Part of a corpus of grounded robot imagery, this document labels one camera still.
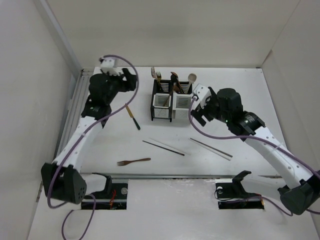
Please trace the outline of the copper fork long handle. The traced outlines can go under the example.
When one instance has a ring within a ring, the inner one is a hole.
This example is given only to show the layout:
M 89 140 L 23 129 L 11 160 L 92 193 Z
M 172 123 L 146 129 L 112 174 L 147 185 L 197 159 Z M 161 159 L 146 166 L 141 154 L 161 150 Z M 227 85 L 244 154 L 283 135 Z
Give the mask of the copper fork long handle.
M 157 84 L 160 85 L 159 78 L 158 78 L 158 75 L 156 73 L 155 67 L 152 66 L 150 71 L 151 71 L 151 76 L 156 80 Z

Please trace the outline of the silver fork green handle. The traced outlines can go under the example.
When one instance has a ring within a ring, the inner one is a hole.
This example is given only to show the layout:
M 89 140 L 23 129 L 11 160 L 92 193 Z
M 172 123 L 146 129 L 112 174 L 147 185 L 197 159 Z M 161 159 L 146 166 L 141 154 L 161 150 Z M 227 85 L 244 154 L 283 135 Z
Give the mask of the silver fork green handle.
M 162 85 L 161 85 L 162 75 L 161 75 L 161 73 L 159 71 L 156 71 L 155 75 L 156 75 L 156 79 L 157 79 L 157 83 L 159 85 L 159 88 L 161 89 L 162 88 Z

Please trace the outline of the black spoon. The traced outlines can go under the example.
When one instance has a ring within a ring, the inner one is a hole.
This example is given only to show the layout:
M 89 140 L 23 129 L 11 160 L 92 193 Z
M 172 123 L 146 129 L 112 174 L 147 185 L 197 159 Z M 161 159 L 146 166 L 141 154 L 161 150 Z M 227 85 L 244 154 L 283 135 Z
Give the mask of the black spoon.
M 171 74 L 171 76 L 170 76 L 170 82 L 171 82 L 171 85 L 172 85 L 172 86 L 175 86 L 176 83 L 177 83 L 177 76 L 174 75 L 174 74 Z

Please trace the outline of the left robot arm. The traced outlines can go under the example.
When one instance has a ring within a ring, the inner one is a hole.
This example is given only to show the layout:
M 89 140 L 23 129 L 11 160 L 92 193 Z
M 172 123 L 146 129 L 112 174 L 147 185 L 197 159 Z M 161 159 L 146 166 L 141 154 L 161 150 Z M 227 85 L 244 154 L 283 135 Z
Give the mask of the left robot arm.
M 90 77 L 89 94 L 75 132 L 52 163 L 45 163 L 41 168 L 44 192 L 51 209 L 55 208 L 52 199 L 63 205 L 78 205 L 92 193 L 103 199 L 111 195 L 108 176 L 100 173 L 82 176 L 82 164 L 92 141 L 104 129 L 109 117 L 116 114 L 111 109 L 113 99 L 118 93 L 136 93 L 138 79 L 138 74 L 131 74 L 127 68 L 121 72 L 111 68 Z

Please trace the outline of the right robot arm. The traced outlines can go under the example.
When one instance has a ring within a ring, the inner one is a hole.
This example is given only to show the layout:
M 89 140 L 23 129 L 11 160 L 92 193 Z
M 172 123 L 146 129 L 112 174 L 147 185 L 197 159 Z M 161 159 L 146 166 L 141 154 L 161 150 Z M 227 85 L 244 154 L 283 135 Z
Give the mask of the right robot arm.
M 198 84 L 193 90 L 189 120 L 201 126 L 218 120 L 232 133 L 230 139 L 240 139 L 256 150 L 280 174 L 286 185 L 278 189 L 281 203 L 295 215 L 308 212 L 320 198 L 320 173 L 290 153 L 271 133 L 255 113 L 243 109 L 241 96 L 233 88 L 214 92 Z

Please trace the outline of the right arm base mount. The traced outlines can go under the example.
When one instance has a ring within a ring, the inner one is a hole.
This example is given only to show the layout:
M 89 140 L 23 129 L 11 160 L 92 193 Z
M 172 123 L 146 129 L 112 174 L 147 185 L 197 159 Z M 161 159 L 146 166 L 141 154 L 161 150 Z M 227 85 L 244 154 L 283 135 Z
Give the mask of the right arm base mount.
M 265 209 L 262 196 L 247 192 L 242 185 L 242 180 L 251 173 L 243 170 L 231 179 L 218 179 L 215 182 L 214 197 L 218 200 L 220 210 Z

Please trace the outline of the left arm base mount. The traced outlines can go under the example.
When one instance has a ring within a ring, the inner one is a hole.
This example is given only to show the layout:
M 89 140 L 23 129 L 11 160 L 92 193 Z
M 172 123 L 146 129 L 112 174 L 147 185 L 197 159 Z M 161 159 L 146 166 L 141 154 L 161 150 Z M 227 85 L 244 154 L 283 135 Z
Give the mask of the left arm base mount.
M 82 210 L 92 210 L 96 200 L 96 210 L 126 210 L 128 183 L 114 182 L 110 175 L 90 174 L 84 177 L 86 182 L 86 196 L 81 202 Z

